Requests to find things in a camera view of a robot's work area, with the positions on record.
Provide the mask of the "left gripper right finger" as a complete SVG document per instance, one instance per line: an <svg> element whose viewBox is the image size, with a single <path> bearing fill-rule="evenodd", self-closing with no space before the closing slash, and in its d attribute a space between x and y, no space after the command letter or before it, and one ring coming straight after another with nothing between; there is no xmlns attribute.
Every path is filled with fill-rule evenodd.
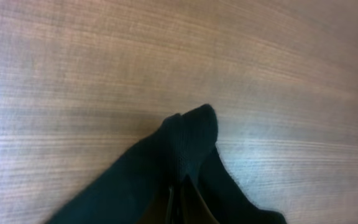
<svg viewBox="0 0 358 224"><path fill-rule="evenodd" d="M180 187L179 208L183 224L219 224L188 176Z"/></svg>

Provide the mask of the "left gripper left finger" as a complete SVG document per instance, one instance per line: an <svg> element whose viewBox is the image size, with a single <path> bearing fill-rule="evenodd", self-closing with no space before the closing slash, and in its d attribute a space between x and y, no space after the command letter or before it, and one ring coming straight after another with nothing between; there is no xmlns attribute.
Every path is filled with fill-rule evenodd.
<svg viewBox="0 0 358 224"><path fill-rule="evenodd" d="M172 224L175 201L175 188L162 188L155 195L137 224Z"/></svg>

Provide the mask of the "black polo shirt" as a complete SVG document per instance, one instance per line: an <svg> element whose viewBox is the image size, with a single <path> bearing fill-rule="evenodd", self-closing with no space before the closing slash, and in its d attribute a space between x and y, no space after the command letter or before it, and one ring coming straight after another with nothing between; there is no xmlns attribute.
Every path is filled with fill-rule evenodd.
<svg viewBox="0 0 358 224"><path fill-rule="evenodd" d="M67 202L50 223L136 223L162 188L174 186L173 223L180 220L180 187L188 176L219 223L285 223L255 206L225 169L217 147L213 107L167 117L110 168Z"/></svg>

